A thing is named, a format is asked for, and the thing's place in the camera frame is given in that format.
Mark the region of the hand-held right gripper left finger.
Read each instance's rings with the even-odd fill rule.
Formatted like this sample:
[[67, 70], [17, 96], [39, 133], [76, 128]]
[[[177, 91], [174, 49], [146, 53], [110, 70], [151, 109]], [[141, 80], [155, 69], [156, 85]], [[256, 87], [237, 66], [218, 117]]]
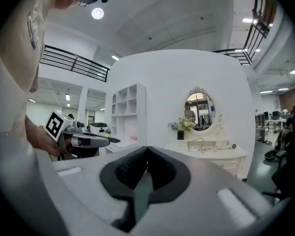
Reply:
[[128, 202], [113, 198], [100, 181], [102, 169], [124, 159], [135, 147], [104, 156], [52, 162], [36, 150], [41, 184], [51, 201], [43, 213], [48, 236], [146, 236], [144, 221], [129, 232], [120, 228], [129, 213]]

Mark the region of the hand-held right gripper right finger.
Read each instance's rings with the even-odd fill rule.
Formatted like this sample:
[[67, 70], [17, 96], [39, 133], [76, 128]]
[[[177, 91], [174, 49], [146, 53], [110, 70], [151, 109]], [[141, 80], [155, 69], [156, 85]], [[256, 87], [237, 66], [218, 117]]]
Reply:
[[221, 167], [161, 148], [190, 171], [186, 190], [173, 202], [150, 205], [137, 236], [270, 236], [282, 213], [251, 186]]

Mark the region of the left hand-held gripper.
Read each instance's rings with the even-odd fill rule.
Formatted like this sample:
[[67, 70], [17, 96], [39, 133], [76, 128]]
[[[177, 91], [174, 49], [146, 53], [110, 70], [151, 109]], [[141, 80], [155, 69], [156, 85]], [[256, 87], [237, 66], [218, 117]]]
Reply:
[[101, 148], [120, 142], [117, 138], [82, 132], [84, 127], [82, 122], [75, 121], [62, 111], [54, 110], [47, 120], [45, 131], [56, 142], [61, 157], [65, 154], [81, 157], [83, 148]]

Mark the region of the person's left hand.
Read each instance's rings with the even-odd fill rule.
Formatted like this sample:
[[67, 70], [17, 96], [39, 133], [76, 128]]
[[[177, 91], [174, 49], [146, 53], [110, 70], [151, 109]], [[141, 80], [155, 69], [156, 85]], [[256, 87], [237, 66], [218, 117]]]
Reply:
[[43, 135], [40, 140], [40, 149], [46, 151], [52, 156], [61, 157], [61, 152], [57, 143], [45, 131], [43, 131]]

